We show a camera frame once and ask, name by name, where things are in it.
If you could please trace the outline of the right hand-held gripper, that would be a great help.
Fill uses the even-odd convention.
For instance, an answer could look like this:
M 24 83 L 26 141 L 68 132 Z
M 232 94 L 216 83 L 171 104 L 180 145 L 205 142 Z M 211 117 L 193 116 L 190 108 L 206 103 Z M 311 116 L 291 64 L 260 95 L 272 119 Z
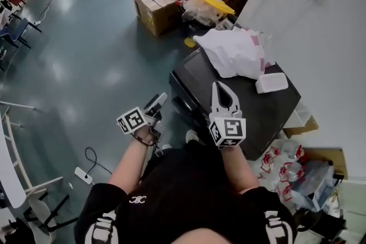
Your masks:
M 221 107 L 233 112 L 220 115 Z M 238 146 L 246 138 L 246 119 L 239 109 L 235 92 L 222 82 L 213 82 L 211 111 L 219 116 L 210 118 L 208 129 L 219 150 Z

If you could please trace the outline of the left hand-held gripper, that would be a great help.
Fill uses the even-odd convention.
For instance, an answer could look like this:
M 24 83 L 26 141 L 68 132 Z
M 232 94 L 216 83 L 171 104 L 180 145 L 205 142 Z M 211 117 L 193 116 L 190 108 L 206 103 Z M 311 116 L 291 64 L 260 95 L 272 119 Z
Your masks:
M 139 107 L 135 107 L 117 118 L 117 123 L 124 134 L 131 134 L 141 143 L 148 143 L 138 134 L 139 129 L 147 128 L 150 133 L 151 140 L 149 143 L 158 143 L 161 139 L 161 109 L 168 98 L 168 94 L 156 94 L 144 106 L 143 111 Z

